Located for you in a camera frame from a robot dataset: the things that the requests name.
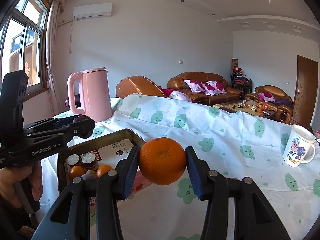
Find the large orange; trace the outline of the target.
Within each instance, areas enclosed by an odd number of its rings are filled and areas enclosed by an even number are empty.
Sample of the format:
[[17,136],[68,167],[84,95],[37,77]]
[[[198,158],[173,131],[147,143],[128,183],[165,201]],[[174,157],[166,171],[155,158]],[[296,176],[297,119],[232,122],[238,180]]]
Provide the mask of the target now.
[[165,137],[147,142],[139,153],[142,175],[157,185],[169,185],[177,181],[185,172],[186,162],[183,147]]

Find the pink floral pillow right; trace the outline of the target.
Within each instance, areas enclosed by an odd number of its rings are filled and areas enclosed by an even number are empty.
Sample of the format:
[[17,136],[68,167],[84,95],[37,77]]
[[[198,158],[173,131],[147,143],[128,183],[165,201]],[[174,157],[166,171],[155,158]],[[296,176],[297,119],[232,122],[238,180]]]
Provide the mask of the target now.
[[206,95],[215,96],[226,93],[223,85],[217,81],[207,81],[203,83],[206,90]]

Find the black stacked chairs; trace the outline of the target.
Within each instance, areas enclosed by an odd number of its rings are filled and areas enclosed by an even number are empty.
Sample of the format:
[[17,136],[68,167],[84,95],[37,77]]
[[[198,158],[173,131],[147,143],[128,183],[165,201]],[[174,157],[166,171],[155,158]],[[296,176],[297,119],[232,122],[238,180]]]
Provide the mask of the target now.
[[252,91],[253,82],[247,77],[241,68],[233,66],[231,71],[231,84],[233,88],[242,90],[245,94]]

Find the brown leather near sofa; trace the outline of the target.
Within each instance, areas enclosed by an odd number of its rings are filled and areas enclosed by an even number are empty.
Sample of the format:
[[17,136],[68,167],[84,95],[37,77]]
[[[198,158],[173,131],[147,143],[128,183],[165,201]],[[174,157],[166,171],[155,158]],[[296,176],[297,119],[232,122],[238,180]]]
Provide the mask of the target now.
[[125,98],[130,94],[165,97],[163,91],[150,79],[144,76],[126,77],[116,85],[116,96]]

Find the wooden door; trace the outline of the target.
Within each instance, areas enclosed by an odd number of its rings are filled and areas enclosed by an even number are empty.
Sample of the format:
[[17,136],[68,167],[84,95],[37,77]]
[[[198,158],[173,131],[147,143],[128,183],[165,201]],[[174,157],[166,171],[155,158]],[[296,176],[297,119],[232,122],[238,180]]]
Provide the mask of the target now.
[[297,56],[297,82],[292,122],[305,128],[311,125],[318,90],[318,62]]

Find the curtain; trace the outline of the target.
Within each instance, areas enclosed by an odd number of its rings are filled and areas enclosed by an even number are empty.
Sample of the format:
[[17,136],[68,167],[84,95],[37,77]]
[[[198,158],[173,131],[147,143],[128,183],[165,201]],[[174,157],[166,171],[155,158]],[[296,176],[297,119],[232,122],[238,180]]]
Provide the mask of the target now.
[[59,13],[64,10],[65,0],[53,0],[50,6],[47,29],[46,29],[46,67],[48,72],[47,88],[49,95],[50,107],[53,115],[62,112],[60,105],[60,96],[54,74],[54,58],[55,58],[55,38],[58,24]]

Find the pink floral pillow left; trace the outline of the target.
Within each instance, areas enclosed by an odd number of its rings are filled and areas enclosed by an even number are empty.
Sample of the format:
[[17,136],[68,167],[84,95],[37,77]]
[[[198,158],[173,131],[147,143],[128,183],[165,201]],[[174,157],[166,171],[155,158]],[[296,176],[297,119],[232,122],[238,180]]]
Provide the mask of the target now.
[[195,80],[184,80],[184,82],[188,85],[192,92],[198,92],[203,94],[206,93],[206,90],[202,83]]

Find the small yellow-brown longan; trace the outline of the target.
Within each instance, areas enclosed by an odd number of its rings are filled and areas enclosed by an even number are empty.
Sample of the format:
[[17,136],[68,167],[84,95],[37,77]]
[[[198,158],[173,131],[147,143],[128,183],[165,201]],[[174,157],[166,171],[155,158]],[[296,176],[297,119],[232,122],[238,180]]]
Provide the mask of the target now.
[[87,172],[86,172],[87,174],[91,174],[91,175],[94,175],[94,176],[96,176],[97,175],[97,173],[94,171],[94,170],[87,170]]

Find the window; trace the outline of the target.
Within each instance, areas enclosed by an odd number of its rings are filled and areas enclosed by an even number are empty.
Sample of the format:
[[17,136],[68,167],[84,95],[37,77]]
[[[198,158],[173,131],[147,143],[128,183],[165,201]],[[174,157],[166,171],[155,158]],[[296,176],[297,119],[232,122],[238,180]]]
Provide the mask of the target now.
[[22,70],[28,76],[28,94],[44,88],[41,61],[47,14],[43,0],[20,0],[1,26],[1,81]]

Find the pink floral pillow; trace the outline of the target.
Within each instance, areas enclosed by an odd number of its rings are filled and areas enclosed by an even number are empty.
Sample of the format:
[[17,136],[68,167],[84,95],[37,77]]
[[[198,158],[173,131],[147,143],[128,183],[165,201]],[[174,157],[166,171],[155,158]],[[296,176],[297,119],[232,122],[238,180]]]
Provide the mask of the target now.
[[184,82],[188,85],[192,92],[198,92],[203,94],[206,93],[206,90],[202,83],[195,80],[184,80]]
[[206,95],[215,96],[226,93],[223,85],[217,81],[207,81],[203,83],[206,90]]

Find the pink tin box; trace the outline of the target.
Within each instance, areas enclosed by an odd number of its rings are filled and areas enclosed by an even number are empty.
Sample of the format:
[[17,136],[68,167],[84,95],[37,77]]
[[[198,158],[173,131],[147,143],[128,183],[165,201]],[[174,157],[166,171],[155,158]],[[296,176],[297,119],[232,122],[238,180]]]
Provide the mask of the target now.
[[87,152],[96,156],[99,166],[110,165],[113,168],[117,163],[128,157],[133,146],[141,148],[146,140],[140,137],[131,129],[122,129],[93,139],[85,140],[82,143],[73,145],[58,154],[57,158],[57,184],[61,193],[70,182],[70,166],[67,158],[70,155],[83,155]]

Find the small tangerine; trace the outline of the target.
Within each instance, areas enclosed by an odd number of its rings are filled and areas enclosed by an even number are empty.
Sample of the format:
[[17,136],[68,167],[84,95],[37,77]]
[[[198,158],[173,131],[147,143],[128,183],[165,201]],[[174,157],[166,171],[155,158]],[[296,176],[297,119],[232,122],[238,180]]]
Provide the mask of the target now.
[[110,165],[101,165],[96,172],[96,176],[100,178],[103,174],[107,173],[108,171],[112,170],[113,167]]
[[84,175],[86,173],[85,169],[79,165],[75,165],[70,169],[69,172],[69,179],[73,180],[76,177],[81,177],[82,175]]

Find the pink electric kettle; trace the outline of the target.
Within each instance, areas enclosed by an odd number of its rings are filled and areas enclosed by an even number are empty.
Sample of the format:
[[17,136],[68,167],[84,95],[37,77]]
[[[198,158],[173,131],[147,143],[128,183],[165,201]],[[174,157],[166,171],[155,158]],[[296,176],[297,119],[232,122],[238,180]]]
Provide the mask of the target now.
[[[76,107],[74,84],[78,83],[80,105]],[[89,116],[95,122],[112,116],[107,70],[105,67],[71,74],[67,80],[69,107],[74,114]]]

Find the paper booklet in tin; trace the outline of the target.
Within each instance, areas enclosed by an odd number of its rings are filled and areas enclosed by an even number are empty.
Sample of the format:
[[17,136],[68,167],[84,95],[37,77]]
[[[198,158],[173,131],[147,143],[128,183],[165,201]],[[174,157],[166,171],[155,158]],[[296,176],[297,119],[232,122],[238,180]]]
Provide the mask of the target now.
[[133,148],[132,142],[129,139],[124,139],[99,149],[92,150],[91,153],[95,154],[100,166],[110,165],[115,167],[120,160],[128,157],[131,148]]

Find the dark purple passion fruit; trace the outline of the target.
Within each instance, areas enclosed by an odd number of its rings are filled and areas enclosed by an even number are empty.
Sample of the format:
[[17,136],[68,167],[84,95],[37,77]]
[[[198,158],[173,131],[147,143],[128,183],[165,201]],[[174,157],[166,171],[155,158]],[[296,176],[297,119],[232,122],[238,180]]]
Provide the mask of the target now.
[[86,173],[80,176],[83,181],[89,181],[93,179],[97,179],[98,177],[95,174]]

